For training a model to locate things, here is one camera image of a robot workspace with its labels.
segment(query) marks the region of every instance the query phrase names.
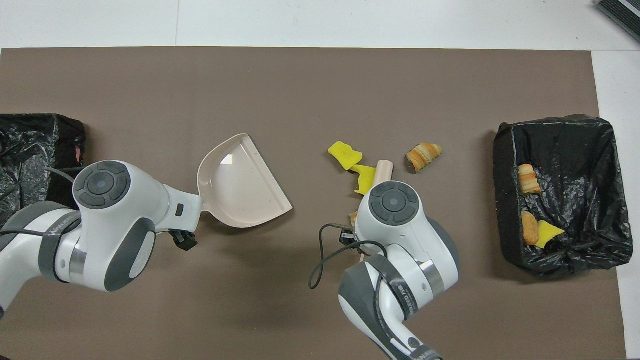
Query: black plastic bag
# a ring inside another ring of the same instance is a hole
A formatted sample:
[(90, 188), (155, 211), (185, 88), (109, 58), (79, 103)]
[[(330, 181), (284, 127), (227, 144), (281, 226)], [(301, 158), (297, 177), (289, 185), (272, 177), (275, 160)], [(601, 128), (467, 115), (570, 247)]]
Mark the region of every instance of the black plastic bag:
[[(542, 194), (523, 196), (518, 166), (533, 166)], [(539, 277), (626, 264), (631, 227), (613, 128), (586, 115), (500, 125), (493, 180), (502, 254)], [(544, 249), (522, 236), (522, 211), (565, 231)]]
[(82, 166), (85, 140), (82, 122), (62, 115), (0, 114), (0, 227), (39, 201), (77, 209), (69, 181), (45, 168)]

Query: gray band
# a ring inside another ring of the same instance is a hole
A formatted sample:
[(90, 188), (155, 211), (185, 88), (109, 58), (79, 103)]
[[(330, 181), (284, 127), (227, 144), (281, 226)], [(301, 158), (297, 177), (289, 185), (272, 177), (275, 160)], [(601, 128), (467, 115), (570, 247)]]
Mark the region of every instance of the gray band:
[(433, 291), (433, 297), (442, 294), (446, 288), (444, 286), (444, 281), (442, 280), (442, 275), (438, 271), (438, 268), (433, 263), (433, 260), (429, 260), (425, 263), (419, 263), (420, 269), (422, 269), (422, 273), (427, 278), (429, 285), (431, 285), (431, 290)]
[[(14, 214), (3, 226), (3, 229), (24, 229), (32, 221), (57, 209), (66, 209), (66, 207), (53, 201), (36, 202)], [(7, 234), (0, 236), (0, 251), (4, 250), (18, 235), (19, 234)]]
[(147, 218), (139, 218), (133, 224), (107, 268), (104, 276), (104, 288), (107, 291), (116, 291), (133, 281), (129, 277), (131, 267), (138, 257), (147, 233), (155, 231), (154, 222)]
[(40, 252), (38, 253), (38, 266), (42, 276), (52, 281), (65, 282), (56, 275), (56, 253), (62, 240), (62, 234), (69, 228), (75, 228), (80, 224), (80, 211), (67, 213), (53, 223), (42, 236)]
[(373, 266), (389, 284), (398, 304), (402, 307), (404, 319), (409, 320), (412, 318), (418, 312), (418, 303), (409, 288), (409, 284), (406, 283), (396, 267), (387, 258), (378, 254), (367, 258), (365, 262)]
[(410, 356), (414, 360), (442, 360), (442, 356), (426, 344), (422, 344), (419, 348), (415, 349)]
[(364, 324), (371, 330), (373, 335), (378, 339), (385, 353), (390, 353), (393, 359), (407, 359), (391, 339), (396, 336), (391, 333), (381, 317), (378, 307), (376, 294), (379, 293), (371, 284), (371, 277), (365, 263), (358, 263), (344, 272), (344, 277), (338, 289), (338, 295), (341, 296), (353, 308)]
[(453, 242), (451, 236), (449, 236), (449, 233), (447, 233), (447, 231), (445, 231), (445, 229), (440, 224), (438, 224), (436, 220), (433, 220), (430, 217), (427, 217), (427, 220), (429, 220), (429, 223), (436, 231), (436, 234), (438, 234), (442, 242), (444, 242), (444, 245), (447, 247), (447, 249), (449, 249), (449, 252), (453, 257), (453, 261), (456, 263), (456, 268), (458, 269), (458, 271), (460, 271), (460, 252), (458, 251), (456, 243)]

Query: white dustpan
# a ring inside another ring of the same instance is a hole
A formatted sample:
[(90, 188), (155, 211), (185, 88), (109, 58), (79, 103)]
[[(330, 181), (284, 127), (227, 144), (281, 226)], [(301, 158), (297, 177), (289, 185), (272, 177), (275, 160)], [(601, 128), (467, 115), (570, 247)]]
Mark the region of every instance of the white dustpan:
[(263, 224), (293, 206), (247, 134), (213, 149), (200, 163), (202, 211), (232, 227)]

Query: yellow sponge piece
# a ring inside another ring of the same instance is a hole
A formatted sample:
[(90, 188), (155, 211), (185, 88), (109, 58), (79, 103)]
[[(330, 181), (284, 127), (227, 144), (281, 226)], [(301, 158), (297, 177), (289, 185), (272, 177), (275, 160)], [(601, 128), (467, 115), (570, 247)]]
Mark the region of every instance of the yellow sponge piece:
[(540, 220), (538, 222), (538, 236), (540, 239), (536, 243), (536, 246), (544, 249), (547, 243), (556, 236), (563, 234), (564, 230), (551, 225), (550, 223)]
[(365, 195), (373, 187), (373, 178), (376, 175), (376, 168), (366, 167), (364, 165), (353, 165), (351, 170), (360, 174), (360, 176), (358, 176), (359, 189), (355, 190), (356, 193)]
[(336, 158), (344, 170), (349, 170), (362, 160), (362, 153), (344, 142), (336, 142), (329, 148), (329, 154)]

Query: control buttons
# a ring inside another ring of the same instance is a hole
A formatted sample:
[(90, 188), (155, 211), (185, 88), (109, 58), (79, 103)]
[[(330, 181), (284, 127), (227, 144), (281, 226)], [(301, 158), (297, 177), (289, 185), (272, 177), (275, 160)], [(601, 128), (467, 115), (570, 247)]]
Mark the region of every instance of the control buttons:
[(108, 193), (113, 187), (115, 181), (106, 171), (98, 171), (89, 177), (89, 192), (94, 195), (102, 195)]
[(382, 207), (379, 201), (372, 202), (371, 207), (373, 208), (373, 213), (378, 215), (382, 220), (387, 221), (391, 214), (388, 211), (385, 211), (385, 208)]
[(411, 221), (420, 207), (418, 194), (397, 181), (385, 181), (371, 189), (369, 209), (386, 225), (399, 226)]
[(113, 189), (111, 189), (111, 191), (109, 192), (109, 198), (111, 200), (115, 201), (122, 196), (122, 194), (127, 189), (127, 185), (129, 184), (128, 180), (129, 179), (124, 176), (118, 177), (118, 180), (116, 180), (116, 186), (114, 186)]
[(398, 184), (398, 190), (402, 191), (406, 195), (408, 202), (418, 202), (418, 194), (413, 189), (405, 184)]
[(415, 214), (415, 212), (416, 212), (415, 208), (407, 206), (402, 211), (400, 211), (399, 213), (394, 215), (394, 221), (395, 222), (405, 222), (405, 221), (413, 218), (413, 215)]
[(391, 190), (395, 188), (395, 184), (390, 181), (385, 181), (384, 183), (380, 183), (378, 186), (371, 190), (371, 196), (373, 197), (381, 197), (382, 194), (387, 190)]
[(391, 212), (398, 212), (406, 206), (406, 196), (397, 190), (389, 190), (382, 197), (382, 206)]
[(122, 200), (130, 187), (131, 176), (124, 164), (101, 161), (80, 172), (74, 185), (74, 197), (86, 208), (104, 209)]
[(184, 204), (178, 204), (178, 207), (175, 209), (175, 216), (181, 217), (184, 212)]
[(106, 204), (104, 198), (91, 196), (89, 193), (83, 193), (80, 195), (80, 201), (90, 206), (103, 206)]
[(78, 177), (76, 178), (76, 180), (74, 180), (74, 189), (76, 191), (84, 189), (84, 187), (86, 186), (86, 180), (91, 174), (93, 174), (93, 171), (87, 170), (84, 170), (80, 174), (78, 174)]
[(127, 171), (127, 167), (115, 161), (103, 161), (102, 163), (98, 163), (98, 170), (107, 170), (117, 175)]

